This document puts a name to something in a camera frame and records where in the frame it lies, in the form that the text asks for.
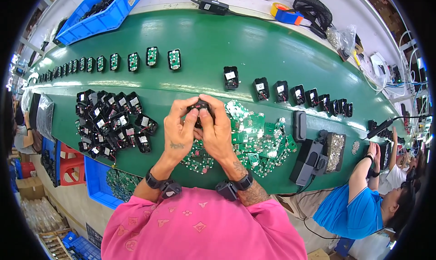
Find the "black plastic case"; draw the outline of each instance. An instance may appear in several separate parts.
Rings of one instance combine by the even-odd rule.
[[[226,89],[237,89],[239,87],[238,68],[236,66],[224,67],[223,77]]]

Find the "hand tattoo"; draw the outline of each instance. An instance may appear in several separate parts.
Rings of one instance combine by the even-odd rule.
[[[170,148],[181,149],[184,147],[185,147],[185,145],[182,143],[175,144],[175,143],[173,143],[173,141],[170,141]]]

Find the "cardboard box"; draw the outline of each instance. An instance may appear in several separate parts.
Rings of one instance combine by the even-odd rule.
[[[22,180],[15,180],[21,198],[28,200],[41,199],[45,196],[44,187],[38,177],[30,177]]]

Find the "forearm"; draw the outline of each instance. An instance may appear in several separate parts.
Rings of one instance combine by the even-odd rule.
[[[225,161],[220,162],[224,172],[231,181],[240,181],[248,174],[247,169],[241,164],[236,155],[232,155]],[[238,191],[239,200],[244,206],[251,206],[270,199],[265,189],[253,179],[253,185],[245,191]]]
[[[161,158],[157,163],[151,168],[150,174],[158,181],[167,180],[171,172],[175,167],[174,162],[171,158],[162,154]],[[152,189],[146,182],[145,178],[139,182],[138,186],[135,188],[134,196],[150,200],[152,202],[157,202],[159,196],[161,195],[160,189]]]

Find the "tape roll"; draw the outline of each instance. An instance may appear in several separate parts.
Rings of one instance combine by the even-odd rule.
[[[271,10],[270,10],[271,15],[275,17],[275,15],[277,14],[277,10],[279,9],[290,10],[291,8],[281,3],[272,3]]]

